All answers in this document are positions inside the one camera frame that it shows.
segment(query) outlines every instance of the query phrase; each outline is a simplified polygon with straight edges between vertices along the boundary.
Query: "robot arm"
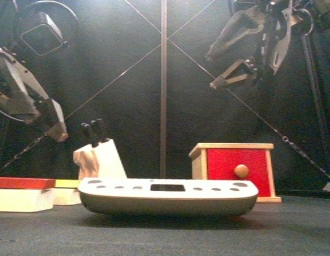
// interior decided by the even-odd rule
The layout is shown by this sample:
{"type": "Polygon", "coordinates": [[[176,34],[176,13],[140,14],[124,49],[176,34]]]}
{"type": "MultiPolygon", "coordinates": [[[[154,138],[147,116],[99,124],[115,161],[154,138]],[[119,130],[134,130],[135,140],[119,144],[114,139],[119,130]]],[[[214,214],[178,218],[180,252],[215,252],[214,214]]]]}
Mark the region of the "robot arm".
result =
{"type": "Polygon", "coordinates": [[[56,141],[68,137],[60,104],[49,98],[32,72],[12,54],[0,48],[0,110],[35,125],[56,141]]]}
{"type": "Polygon", "coordinates": [[[293,0],[253,1],[250,8],[247,6],[247,9],[234,13],[206,58],[216,61],[227,51],[245,44],[249,56],[234,62],[211,83],[212,88],[245,80],[255,81],[267,71],[278,72],[290,46],[291,19],[293,0]]]}

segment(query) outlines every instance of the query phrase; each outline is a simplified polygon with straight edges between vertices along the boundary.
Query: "knife block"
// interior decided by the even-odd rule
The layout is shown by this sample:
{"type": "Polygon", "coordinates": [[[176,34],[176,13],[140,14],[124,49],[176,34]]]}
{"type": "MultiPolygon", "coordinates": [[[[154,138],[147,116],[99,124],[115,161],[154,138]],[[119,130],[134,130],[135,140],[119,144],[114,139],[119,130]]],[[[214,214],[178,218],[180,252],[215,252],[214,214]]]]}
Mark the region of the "knife block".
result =
{"type": "Polygon", "coordinates": [[[127,178],[115,141],[87,145],[74,152],[74,162],[80,166],[79,180],[91,178],[127,178]]]}

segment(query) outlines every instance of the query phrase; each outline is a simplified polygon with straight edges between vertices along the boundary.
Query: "red drawer front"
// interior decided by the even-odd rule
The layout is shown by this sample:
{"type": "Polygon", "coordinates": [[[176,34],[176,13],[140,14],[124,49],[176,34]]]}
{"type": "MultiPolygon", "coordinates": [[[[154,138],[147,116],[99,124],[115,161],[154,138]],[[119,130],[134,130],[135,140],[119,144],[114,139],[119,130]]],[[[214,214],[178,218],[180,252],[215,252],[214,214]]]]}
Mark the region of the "red drawer front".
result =
{"type": "Polygon", "coordinates": [[[0,177],[0,188],[7,189],[47,189],[53,188],[55,184],[55,179],[0,177]]]}
{"type": "Polygon", "coordinates": [[[247,180],[259,189],[259,196],[271,196],[266,150],[207,149],[207,175],[210,180],[239,180],[234,170],[239,164],[250,169],[247,180]]]}

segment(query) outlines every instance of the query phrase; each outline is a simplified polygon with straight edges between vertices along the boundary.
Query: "button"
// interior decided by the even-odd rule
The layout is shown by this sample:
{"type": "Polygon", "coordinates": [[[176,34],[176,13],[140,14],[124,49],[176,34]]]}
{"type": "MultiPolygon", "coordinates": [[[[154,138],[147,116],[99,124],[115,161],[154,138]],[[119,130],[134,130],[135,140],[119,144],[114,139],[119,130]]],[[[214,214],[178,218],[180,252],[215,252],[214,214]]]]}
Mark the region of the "button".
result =
{"type": "Polygon", "coordinates": [[[88,184],[96,184],[96,183],[102,183],[102,182],[103,182],[102,180],[90,180],[88,184]]]}
{"type": "Polygon", "coordinates": [[[249,185],[243,182],[235,182],[234,185],[238,186],[238,187],[242,187],[242,188],[249,187],[249,185]]]}

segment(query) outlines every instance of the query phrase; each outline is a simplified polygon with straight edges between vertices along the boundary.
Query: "black table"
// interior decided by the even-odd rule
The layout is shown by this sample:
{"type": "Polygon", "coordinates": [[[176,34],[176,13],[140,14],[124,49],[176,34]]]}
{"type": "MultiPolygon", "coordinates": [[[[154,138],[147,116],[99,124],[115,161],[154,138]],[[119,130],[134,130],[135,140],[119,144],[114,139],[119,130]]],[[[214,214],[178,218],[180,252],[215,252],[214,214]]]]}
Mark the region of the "black table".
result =
{"type": "Polygon", "coordinates": [[[283,196],[228,218],[0,212],[3,255],[330,255],[330,199],[283,196]]]}

